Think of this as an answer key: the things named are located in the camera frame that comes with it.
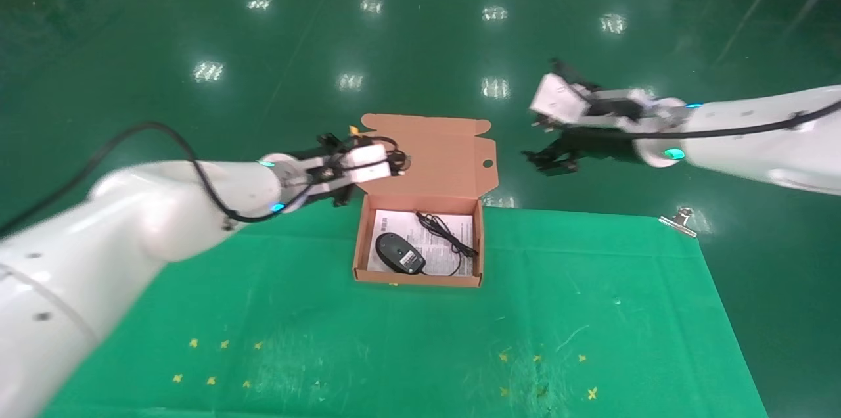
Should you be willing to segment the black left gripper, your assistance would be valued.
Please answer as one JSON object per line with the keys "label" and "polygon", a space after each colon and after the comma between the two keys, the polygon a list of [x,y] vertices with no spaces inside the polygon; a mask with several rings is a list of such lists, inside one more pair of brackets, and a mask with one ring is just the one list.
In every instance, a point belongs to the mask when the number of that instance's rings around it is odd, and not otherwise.
{"label": "black left gripper", "polygon": [[[391,176],[396,177],[403,175],[406,170],[408,170],[409,166],[411,166],[411,158],[409,158],[405,152],[391,152]],[[353,199],[356,190],[357,185],[355,183],[351,183],[331,191],[330,198],[332,199],[332,205],[334,208],[347,206]]]}

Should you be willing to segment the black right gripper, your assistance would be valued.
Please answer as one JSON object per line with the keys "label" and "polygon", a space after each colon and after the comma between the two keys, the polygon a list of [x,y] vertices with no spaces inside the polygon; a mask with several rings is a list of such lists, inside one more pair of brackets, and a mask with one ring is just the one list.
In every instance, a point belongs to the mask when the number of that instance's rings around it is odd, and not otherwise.
{"label": "black right gripper", "polygon": [[619,134],[617,129],[569,129],[562,131],[558,151],[546,147],[537,152],[522,151],[522,155],[538,170],[548,170],[549,176],[577,173],[579,160],[583,158],[642,164],[633,140],[616,134]]}

